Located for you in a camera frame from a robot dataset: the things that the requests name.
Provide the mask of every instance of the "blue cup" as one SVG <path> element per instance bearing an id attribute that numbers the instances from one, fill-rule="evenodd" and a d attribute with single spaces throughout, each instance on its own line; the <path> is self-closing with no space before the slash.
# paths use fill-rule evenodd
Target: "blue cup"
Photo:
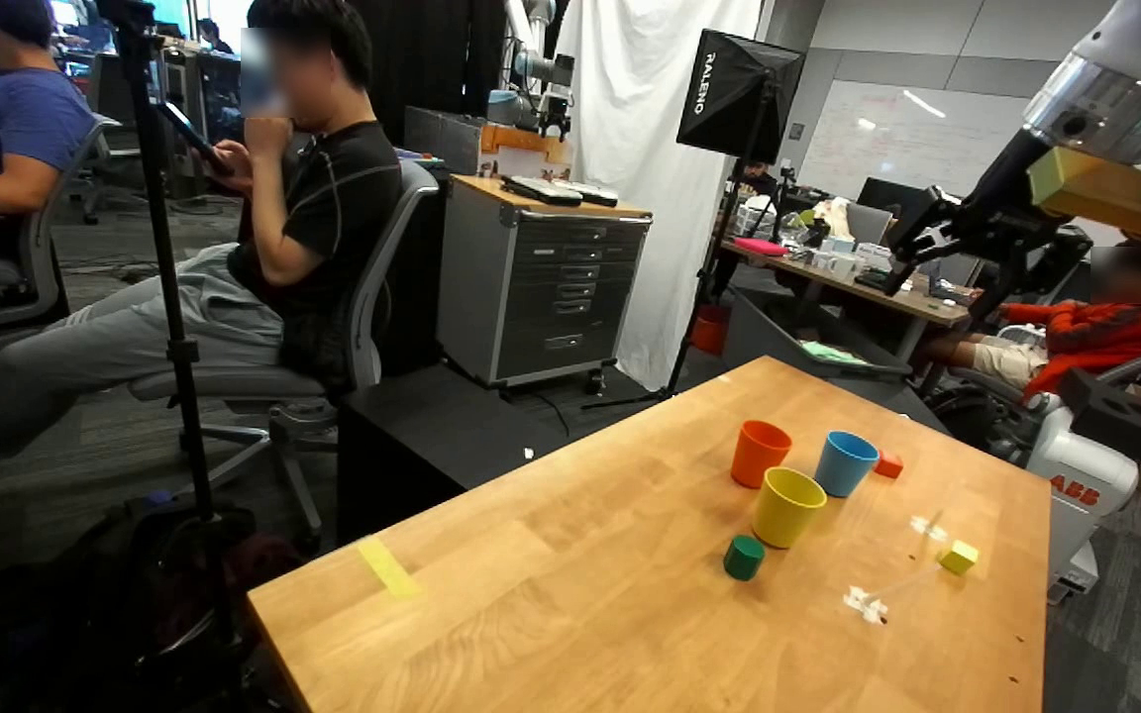
<path id="1" fill-rule="evenodd" d="M 817 481 L 824 487 L 824 493 L 846 498 L 874 463 L 874 443 L 857 432 L 833 432 L 817 463 Z"/>

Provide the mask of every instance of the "jeans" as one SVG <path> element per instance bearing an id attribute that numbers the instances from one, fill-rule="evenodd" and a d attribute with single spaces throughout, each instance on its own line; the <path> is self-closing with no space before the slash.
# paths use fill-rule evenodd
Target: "jeans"
<path id="1" fill-rule="evenodd" d="M 179 263 L 179 307 L 201 365 L 276 365 L 280 316 L 227 270 L 232 246 Z M 169 372 L 161 283 L 125 283 L 0 347 L 0 456 L 46 432 L 79 394 Z"/>

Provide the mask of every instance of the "yellow tape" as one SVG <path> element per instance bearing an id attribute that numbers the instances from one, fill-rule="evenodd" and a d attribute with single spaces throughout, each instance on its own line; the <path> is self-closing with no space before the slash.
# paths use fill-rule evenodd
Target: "yellow tape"
<path id="1" fill-rule="evenodd" d="M 396 595 L 396 596 L 415 595 L 415 578 L 401 567 L 401 559 L 381 538 L 360 538 L 358 551 L 389 595 Z"/>

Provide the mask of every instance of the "person's hand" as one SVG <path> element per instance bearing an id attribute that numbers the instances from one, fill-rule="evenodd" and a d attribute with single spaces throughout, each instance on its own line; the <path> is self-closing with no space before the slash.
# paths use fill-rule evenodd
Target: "person's hand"
<path id="1" fill-rule="evenodd" d="M 252 158 L 280 158 L 293 141 L 289 116 L 244 116 L 244 147 Z"/>
<path id="2" fill-rule="evenodd" d="M 231 174 L 212 174 L 212 166 L 205 160 L 205 179 L 232 188 L 232 193 L 249 193 L 252 188 L 252 155 L 244 141 L 223 138 L 212 141 L 218 160 Z"/>

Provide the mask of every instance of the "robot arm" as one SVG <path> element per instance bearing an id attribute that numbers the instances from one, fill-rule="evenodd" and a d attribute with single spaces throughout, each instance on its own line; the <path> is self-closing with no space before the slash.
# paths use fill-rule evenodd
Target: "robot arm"
<path id="1" fill-rule="evenodd" d="M 895 292 L 919 262 L 974 252 L 1021 277 L 1021 258 L 1052 242 L 1066 216 L 1030 197 L 1026 171 L 1052 147 L 1072 147 L 1120 166 L 1141 160 L 1141 0 L 1118 0 L 1109 15 L 1052 67 L 1030 98 L 1021 131 L 988 166 L 967 197 L 930 188 L 930 209 L 899 223 L 887 246 L 899 270 L 885 279 Z"/>

